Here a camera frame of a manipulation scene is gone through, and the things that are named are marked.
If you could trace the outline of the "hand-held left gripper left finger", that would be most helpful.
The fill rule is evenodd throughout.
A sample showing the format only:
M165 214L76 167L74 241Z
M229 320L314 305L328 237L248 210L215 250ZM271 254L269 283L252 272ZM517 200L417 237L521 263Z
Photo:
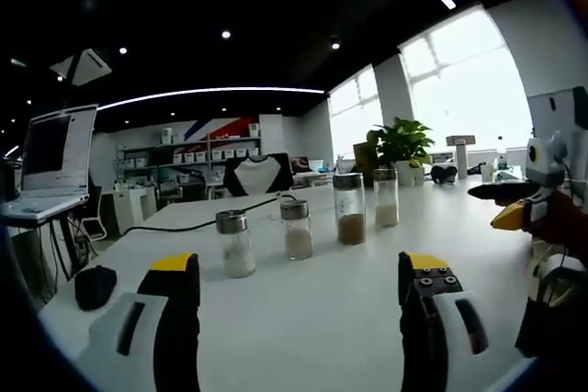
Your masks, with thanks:
M99 391L198 391L198 256L153 263L89 327L76 367Z

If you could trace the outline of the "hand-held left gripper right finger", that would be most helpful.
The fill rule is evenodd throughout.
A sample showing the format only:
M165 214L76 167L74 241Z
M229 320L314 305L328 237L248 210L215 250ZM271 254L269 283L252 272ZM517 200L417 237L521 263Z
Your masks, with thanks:
M403 391L482 391L493 345L473 293L432 254L398 261Z

